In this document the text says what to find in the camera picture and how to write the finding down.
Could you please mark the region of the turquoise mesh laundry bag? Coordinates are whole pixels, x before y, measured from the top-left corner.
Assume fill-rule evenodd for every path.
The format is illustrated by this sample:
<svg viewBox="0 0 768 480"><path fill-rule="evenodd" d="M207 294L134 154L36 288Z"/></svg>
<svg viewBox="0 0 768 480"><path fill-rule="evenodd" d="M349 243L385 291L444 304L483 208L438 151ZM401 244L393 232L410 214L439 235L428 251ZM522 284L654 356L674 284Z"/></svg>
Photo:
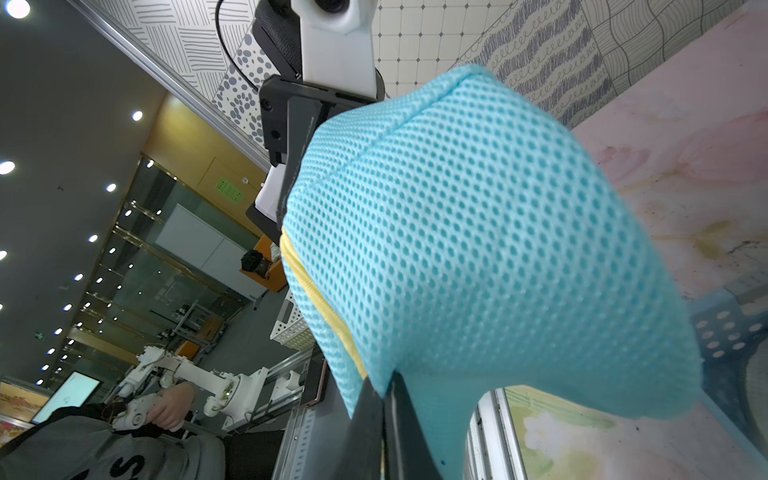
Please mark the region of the turquoise mesh laundry bag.
<svg viewBox="0 0 768 480"><path fill-rule="evenodd" d="M401 375L445 479L497 388L627 418L698 397L687 308L642 225L569 130L481 67L325 121L280 247L346 409Z"/></svg>

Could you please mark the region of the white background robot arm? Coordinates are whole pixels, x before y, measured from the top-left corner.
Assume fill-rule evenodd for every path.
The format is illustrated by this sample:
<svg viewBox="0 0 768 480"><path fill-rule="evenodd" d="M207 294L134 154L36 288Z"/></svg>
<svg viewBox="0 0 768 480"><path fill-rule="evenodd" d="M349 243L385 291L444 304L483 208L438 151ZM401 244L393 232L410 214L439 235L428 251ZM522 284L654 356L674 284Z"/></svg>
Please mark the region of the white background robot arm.
<svg viewBox="0 0 768 480"><path fill-rule="evenodd" d="M111 420L117 431L136 430L148 423L152 409L161 403L158 394L140 396L145 380L160 373L165 384L187 381L208 392L205 414L222 414L231 427L245 426L257 418L256 402L264 384L276 373L262 368L251 375L213 373L188 358L149 346L138 364L118 385L117 395L127 398L126 409ZM383 396L369 380L363 383L349 424L334 479L439 479L441 474L429 452L403 377L392 376Z"/></svg>

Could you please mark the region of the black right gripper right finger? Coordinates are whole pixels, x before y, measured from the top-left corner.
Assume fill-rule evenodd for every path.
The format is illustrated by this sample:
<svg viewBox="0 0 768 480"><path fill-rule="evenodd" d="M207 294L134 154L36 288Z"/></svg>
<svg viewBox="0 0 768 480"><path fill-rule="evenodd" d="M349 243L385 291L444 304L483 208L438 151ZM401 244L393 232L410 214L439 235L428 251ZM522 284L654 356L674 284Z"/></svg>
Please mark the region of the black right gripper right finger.
<svg viewBox="0 0 768 480"><path fill-rule="evenodd" d="M384 475L394 480L441 479L430 454L416 410L402 375L396 372L388 387L384 412Z"/></svg>

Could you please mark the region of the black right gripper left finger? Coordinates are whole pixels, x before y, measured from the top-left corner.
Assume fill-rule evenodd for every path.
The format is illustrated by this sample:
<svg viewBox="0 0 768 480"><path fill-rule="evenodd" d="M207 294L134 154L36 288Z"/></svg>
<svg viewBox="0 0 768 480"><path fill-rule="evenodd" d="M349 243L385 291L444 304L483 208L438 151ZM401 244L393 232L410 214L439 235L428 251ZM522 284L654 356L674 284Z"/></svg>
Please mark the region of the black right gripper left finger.
<svg viewBox="0 0 768 480"><path fill-rule="evenodd" d="M370 380L366 379L347 431L344 452L345 479L381 478L383 429L383 400Z"/></svg>

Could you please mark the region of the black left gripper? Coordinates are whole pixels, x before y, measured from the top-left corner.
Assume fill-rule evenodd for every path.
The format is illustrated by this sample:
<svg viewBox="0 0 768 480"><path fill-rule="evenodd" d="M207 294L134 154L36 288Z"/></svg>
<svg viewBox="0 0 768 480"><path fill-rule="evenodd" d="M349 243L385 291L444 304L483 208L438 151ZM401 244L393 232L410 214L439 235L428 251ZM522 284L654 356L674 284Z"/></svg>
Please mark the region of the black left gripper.
<svg viewBox="0 0 768 480"><path fill-rule="evenodd" d="M262 190L246 210L247 218L278 244L287 201L315 131L327 120L385 97L381 76L374 93L361 95L280 76L269 78L260 91L262 125L270 170Z"/></svg>

